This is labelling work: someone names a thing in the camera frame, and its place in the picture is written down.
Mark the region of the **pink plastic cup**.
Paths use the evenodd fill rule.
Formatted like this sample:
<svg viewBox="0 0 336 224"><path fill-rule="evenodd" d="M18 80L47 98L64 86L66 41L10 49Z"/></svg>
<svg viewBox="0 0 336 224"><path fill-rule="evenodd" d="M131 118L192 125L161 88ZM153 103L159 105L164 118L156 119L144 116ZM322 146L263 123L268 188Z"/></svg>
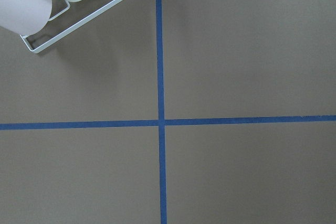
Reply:
<svg viewBox="0 0 336 224"><path fill-rule="evenodd" d="M52 0L1 0L1 26L29 36L39 32L49 21Z"/></svg>

